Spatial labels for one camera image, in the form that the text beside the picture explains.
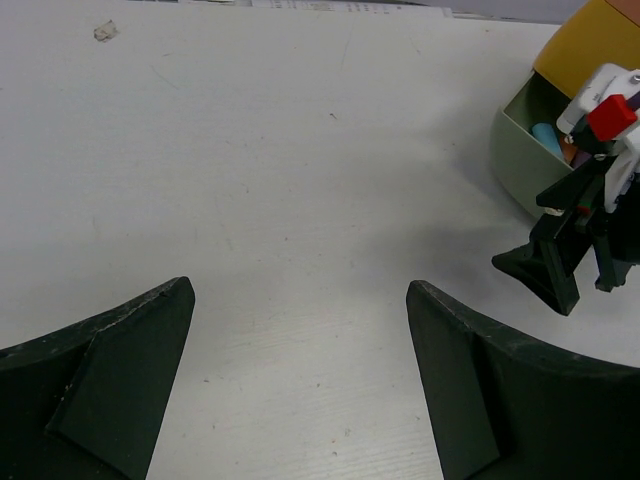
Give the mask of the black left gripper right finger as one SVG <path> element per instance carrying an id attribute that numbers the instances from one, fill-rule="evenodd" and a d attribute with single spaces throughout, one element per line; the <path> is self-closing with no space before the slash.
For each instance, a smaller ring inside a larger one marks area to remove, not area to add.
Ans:
<path id="1" fill-rule="evenodd" d="M 447 479 L 635 479 L 639 371 L 551 345 L 415 280 L 408 323 Z"/>

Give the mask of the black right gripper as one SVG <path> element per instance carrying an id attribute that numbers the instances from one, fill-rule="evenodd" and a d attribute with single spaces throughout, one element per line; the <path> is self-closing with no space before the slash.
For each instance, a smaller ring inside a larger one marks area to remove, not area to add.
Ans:
<path id="1" fill-rule="evenodd" d="M 500 272 L 527 287 L 560 315 L 569 315 L 580 299 L 575 270 L 589 249 L 596 255 L 596 288 L 610 291 L 625 284 L 639 264 L 639 172 L 617 208 L 604 208 L 605 174 L 614 157 L 591 158 L 536 196 L 549 215 L 564 215 L 568 231 L 561 238 L 537 238 L 495 255 Z"/>

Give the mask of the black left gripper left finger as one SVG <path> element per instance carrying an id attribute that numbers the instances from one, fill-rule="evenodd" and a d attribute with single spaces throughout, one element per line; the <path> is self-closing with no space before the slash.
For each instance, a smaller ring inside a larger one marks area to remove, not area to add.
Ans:
<path id="1" fill-rule="evenodd" d="M 194 306 L 176 277 L 2 349 L 2 478 L 146 478 Z"/>

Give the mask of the light blue highlighter cap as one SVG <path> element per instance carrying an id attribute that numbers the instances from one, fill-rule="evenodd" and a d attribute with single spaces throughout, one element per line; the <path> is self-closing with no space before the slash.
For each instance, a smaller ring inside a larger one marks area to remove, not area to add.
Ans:
<path id="1" fill-rule="evenodd" d="M 534 124 L 531 127 L 531 135 L 555 156 L 563 156 L 562 148 L 552 124 L 544 122 Z"/>

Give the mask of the round three-drawer storage box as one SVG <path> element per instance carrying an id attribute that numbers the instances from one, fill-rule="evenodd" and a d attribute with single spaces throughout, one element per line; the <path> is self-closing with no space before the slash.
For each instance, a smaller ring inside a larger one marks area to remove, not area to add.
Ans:
<path id="1" fill-rule="evenodd" d="M 552 124 L 594 71 L 605 63 L 639 71 L 639 4 L 589 1 L 553 34 L 536 57 L 517 93 L 497 111 L 490 132 L 493 172 L 506 192 L 531 217 L 544 210 L 536 196 L 573 168 L 532 135 L 540 122 Z"/>

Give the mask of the pink purple highlighter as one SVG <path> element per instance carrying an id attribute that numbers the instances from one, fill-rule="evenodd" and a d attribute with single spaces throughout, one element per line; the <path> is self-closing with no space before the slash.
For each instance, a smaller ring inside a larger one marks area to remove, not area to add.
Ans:
<path id="1" fill-rule="evenodd" d="M 592 155 L 589 154 L 588 152 L 577 151 L 571 161 L 571 167 L 573 169 L 577 169 L 580 166 L 582 166 L 584 163 L 586 163 L 591 157 Z"/>

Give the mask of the orange highlighter body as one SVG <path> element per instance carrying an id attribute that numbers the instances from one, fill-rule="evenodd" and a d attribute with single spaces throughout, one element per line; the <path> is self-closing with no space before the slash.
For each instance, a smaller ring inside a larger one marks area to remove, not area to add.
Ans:
<path id="1" fill-rule="evenodd" d="M 579 153 L 579 149 L 572 143 L 562 140 L 560 142 L 562 154 L 567 164 L 571 164 Z"/>

